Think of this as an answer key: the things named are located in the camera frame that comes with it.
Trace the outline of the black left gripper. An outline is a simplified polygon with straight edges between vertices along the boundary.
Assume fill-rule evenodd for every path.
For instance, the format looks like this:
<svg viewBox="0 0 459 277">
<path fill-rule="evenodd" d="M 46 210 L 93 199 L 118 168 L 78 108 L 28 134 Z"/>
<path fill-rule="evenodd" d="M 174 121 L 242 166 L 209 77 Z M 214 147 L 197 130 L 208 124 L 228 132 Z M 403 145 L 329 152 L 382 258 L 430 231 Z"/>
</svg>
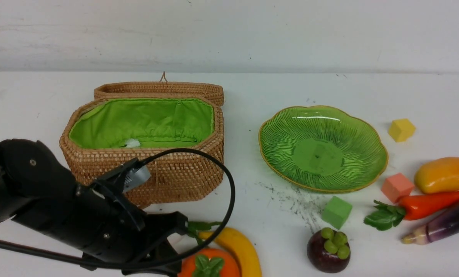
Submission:
<svg viewBox="0 0 459 277">
<path fill-rule="evenodd" d="M 124 195 L 103 185 L 78 185 L 75 223 L 87 262 L 119 264 L 123 275 L 178 275 L 182 258 L 168 241 L 187 233 L 188 219 L 180 212 L 147 214 Z"/>
</svg>

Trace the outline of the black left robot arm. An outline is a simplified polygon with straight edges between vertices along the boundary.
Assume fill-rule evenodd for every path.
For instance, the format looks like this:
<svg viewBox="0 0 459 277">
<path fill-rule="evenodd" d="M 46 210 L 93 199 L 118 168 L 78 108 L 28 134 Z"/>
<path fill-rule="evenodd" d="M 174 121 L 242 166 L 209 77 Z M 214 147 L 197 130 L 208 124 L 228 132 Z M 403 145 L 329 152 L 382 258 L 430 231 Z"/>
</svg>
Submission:
<svg viewBox="0 0 459 277">
<path fill-rule="evenodd" d="M 7 219 L 82 252 L 80 266 L 95 270 L 121 264 L 123 275 L 153 273 L 176 277 L 181 260 L 145 266 L 177 256 L 168 242 L 187 231 L 180 212 L 147 214 L 123 195 L 130 174 L 146 170 L 132 159 L 94 179 L 89 186 L 40 141 L 0 142 L 0 223 Z"/>
</svg>

